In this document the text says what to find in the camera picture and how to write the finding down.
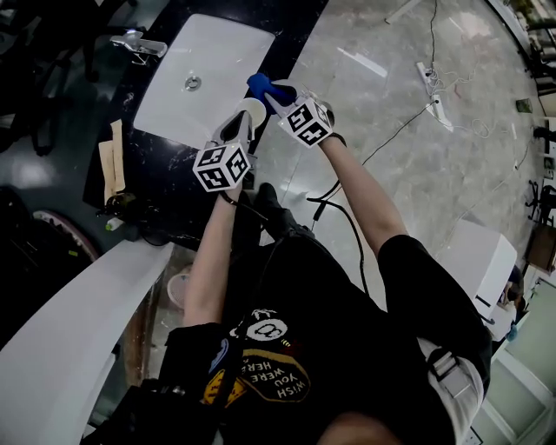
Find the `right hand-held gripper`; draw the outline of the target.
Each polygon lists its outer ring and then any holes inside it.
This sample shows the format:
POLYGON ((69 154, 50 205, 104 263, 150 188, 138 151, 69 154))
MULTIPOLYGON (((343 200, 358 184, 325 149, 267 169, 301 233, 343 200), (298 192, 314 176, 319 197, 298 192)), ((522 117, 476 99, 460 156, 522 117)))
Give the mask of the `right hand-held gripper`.
MULTIPOLYGON (((298 88, 290 79, 275 80, 272 86, 272 95, 264 93, 266 108, 269 114, 282 117, 282 104, 294 103, 299 96, 298 88)), ((278 127, 308 149, 333 133, 327 109, 312 97, 293 107, 278 122, 278 127)))

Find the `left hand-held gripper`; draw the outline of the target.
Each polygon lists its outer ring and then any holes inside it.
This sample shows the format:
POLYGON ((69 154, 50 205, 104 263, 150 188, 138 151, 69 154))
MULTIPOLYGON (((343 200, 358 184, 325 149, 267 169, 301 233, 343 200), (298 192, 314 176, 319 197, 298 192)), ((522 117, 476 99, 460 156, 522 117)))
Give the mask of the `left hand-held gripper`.
POLYGON ((207 192, 235 189, 253 168, 248 149, 253 119, 240 110, 224 122, 196 154, 193 173, 207 192))

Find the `blue cloth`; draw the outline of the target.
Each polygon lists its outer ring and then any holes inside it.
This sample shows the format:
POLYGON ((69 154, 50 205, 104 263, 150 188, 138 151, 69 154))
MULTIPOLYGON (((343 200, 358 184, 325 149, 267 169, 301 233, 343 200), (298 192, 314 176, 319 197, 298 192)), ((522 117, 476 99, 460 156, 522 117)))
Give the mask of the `blue cloth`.
POLYGON ((263 102, 266 107, 264 93, 268 92, 272 95, 272 82, 265 74, 263 73, 255 73, 254 75, 250 76, 247 80, 247 85, 249 90, 251 91, 253 98, 256 98, 263 102))

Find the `white cup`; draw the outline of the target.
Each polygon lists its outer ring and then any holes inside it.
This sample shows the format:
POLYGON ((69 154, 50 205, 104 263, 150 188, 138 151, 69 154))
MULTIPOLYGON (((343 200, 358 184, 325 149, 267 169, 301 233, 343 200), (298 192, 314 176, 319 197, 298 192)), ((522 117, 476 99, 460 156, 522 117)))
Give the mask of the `white cup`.
POLYGON ((235 108, 236 112, 247 111, 251 116, 252 130, 257 130, 266 120, 266 107, 260 100, 253 97, 242 99, 235 108))

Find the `person's right forearm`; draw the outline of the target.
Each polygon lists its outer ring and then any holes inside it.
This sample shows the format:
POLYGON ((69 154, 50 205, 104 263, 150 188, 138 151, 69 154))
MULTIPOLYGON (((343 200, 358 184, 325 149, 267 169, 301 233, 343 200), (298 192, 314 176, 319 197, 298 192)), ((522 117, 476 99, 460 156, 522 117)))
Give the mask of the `person's right forearm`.
POLYGON ((400 212, 340 139, 328 137, 320 147, 340 181, 368 246, 376 256, 379 255, 386 241, 407 234, 400 212))

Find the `person's left forearm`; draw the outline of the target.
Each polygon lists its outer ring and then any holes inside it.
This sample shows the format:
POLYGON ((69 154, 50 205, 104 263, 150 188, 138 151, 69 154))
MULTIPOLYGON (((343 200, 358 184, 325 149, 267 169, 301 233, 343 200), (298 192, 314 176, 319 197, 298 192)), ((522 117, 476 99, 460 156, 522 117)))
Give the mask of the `person's left forearm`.
POLYGON ((240 193, 236 188, 227 198, 216 198, 189 273, 183 301, 185 327, 222 320, 237 210, 231 201, 238 200, 240 193))

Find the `white rectangular sink basin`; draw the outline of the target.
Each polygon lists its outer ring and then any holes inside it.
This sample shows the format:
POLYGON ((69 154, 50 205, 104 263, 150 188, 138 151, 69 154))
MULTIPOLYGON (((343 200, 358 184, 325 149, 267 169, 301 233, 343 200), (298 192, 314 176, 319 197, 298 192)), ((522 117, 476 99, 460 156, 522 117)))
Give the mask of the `white rectangular sink basin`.
POLYGON ((230 118, 275 36, 223 18, 194 14, 158 65, 133 127, 195 149, 230 118), (198 76, 202 86, 186 91, 198 76))

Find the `person's black shoe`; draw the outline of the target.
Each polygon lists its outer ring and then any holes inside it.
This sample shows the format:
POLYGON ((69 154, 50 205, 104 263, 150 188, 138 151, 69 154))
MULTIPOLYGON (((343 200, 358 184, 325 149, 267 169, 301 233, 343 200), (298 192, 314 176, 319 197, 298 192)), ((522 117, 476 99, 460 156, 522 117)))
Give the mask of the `person's black shoe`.
POLYGON ((255 210, 265 217, 262 226, 275 241, 288 236, 314 239, 313 232, 299 224, 292 212, 279 204, 275 188, 270 183, 260 185, 255 198, 255 210))

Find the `light wooden board pieces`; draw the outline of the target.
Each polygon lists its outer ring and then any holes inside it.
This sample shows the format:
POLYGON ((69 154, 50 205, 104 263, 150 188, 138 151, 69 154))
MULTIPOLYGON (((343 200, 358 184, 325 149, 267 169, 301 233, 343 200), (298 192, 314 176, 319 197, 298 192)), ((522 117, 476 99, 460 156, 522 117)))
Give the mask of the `light wooden board pieces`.
POLYGON ((126 187, 123 168, 122 121, 114 121, 110 127, 112 139, 98 144, 104 179, 104 204, 107 204, 112 196, 122 192, 126 187))

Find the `chrome faucet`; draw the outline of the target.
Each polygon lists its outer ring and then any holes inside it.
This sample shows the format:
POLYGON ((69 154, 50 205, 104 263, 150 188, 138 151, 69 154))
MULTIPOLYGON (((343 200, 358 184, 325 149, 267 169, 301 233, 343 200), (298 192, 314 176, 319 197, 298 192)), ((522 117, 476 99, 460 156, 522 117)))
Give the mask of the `chrome faucet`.
POLYGON ((166 55, 166 43, 143 39, 142 36, 139 30, 128 30, 121 36, 112 36, 110 42, 132 53, 134 59, 131 62, 136 65, 145 66, 152 57, 162 58, 166 55))

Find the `dark green wine bottle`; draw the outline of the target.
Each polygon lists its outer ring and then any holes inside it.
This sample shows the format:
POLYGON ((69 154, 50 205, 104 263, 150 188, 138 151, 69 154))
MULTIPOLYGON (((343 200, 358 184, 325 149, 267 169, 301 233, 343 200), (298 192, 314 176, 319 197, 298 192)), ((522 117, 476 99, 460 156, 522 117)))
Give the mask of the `dark green wine bottle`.
POLYGON ((144 216, 148 209, 148 203, 137 198, 133 193, 118 192, 108 199, 96 215, 115 216, 123 220, 137 219, 144 216))

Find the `black round pot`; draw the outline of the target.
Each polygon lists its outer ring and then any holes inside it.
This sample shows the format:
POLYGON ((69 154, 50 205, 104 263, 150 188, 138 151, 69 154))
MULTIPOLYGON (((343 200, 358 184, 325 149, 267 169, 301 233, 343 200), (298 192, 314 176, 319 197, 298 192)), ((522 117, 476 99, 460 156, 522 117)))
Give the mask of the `black round pot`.
POLYGON ((137 224, 129 224, 126 239, 132 242, 143 241, 153 247, 162 247, 172 242, 171 238, 158 231, 145 229, 137 224))

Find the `white table leg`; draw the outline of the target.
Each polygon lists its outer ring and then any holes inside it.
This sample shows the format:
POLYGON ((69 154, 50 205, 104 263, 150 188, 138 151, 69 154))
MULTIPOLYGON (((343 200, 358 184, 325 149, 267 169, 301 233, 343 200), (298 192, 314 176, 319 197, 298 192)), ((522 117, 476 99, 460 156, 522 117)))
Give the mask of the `white table leg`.
POLYGON ((399 9, 385 18, 385 22, 393 24, 398 21, 403 15, 407 14, 412 8, 418 5, 422 0, 407 0, 399 9))

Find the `pink plastic basket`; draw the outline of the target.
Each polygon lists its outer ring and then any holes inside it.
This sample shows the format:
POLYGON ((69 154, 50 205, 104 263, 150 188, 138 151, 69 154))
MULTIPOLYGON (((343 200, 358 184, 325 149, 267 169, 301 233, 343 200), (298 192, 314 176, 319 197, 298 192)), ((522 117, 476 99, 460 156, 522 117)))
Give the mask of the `pink plastic basket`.
POLYGON ((167 283, 169 300, 179 309, 184 308, 184 297, 189 280, 189 273, 182 271, 172 276, 167 283))

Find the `white-rimmed wheel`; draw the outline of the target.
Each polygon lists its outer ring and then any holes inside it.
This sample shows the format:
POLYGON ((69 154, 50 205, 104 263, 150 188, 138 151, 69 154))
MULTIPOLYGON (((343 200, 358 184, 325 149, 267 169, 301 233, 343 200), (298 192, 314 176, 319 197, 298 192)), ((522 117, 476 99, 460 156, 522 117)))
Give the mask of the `white-rimmed wheel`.
POLYGON ((36 210, 32 213, 32 216, 36 220, 48 223, 55 229, 63 232, 66 236, 70 236, 73 242, 86 254, 86 256, 92 262, 96 261, 100 257, 94 244, 69 219, 46 209, 36 210))

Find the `black office chair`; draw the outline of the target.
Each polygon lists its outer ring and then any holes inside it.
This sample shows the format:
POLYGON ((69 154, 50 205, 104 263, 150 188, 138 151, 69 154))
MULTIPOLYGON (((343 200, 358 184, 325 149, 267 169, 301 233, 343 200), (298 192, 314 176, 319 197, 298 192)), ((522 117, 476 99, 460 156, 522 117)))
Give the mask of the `black office chair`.
POLYGON ((0 32, 17 36, 34 20, 30 51, 36 58, 70 64, 83 51, 84 75, 92 83, 98 80, 93 68, 96 39, 121 35, 129 29, 111 26, 112 17, 124 4, 135 8, 137 0, 0 0, 0 32))
POLYGON ((58 112, 68 110, 73 104, 69 97, 44 96, 41 90, 35 88, 0 92, 0 153, 20 138, 29 136, 36 154, 48 155, 53 145, 39 143, 39 130, 58 112))

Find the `person's black printed t-shirt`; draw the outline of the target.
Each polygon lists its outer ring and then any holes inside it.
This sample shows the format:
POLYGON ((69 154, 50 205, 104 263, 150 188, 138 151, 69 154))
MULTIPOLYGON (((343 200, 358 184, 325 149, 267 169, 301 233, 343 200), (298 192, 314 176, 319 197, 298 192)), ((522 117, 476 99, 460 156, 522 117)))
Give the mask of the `person's black printed t-shirt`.
POLYGON ((230 269, 222 322, 173 330, 160 380, 210 404, 232 445, 315 445, 339 415, 403 445, 460 445, 490 382, 491 338, 461 286, 416 239, 378 256, 387 306, 315 240, 291 236, 230 269))

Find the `white cabinet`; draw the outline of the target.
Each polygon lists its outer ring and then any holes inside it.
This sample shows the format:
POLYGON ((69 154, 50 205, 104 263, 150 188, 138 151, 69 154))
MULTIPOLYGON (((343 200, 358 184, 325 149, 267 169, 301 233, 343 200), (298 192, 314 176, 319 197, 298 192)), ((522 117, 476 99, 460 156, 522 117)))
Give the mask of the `white cabinet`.
POLYGON ((516 260, 517 251, 505 236, 466 219, 456 223, 438 257, 487 325, 494 324, 494 308, 516 260))

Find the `white curved shelf unit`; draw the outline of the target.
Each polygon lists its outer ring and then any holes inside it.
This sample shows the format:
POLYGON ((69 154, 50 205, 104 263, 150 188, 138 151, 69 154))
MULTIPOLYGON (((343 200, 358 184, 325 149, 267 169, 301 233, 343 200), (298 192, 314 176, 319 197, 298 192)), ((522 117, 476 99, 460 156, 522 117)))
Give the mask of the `white curved shelf unit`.
POLYGON ((0 445, 78 445, 112 349, 172 244, 122 241, 44 304, 0 350, 0 445))

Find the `black chair base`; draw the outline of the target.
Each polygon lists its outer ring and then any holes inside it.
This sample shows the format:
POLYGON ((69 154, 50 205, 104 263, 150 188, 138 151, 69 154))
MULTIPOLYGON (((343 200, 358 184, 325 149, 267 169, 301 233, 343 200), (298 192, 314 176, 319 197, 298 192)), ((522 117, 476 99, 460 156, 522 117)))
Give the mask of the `black chair base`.
POLYGON ((551 216, 551 212, 556 210, 556 188, 545 185, 539 189, 539 185, 533 181, 529 181, 529 185, 532 188, 533 199, 525 203, 525 206, 531 209, 528 219, 537 224, 553 227, 554 217, 551 216))

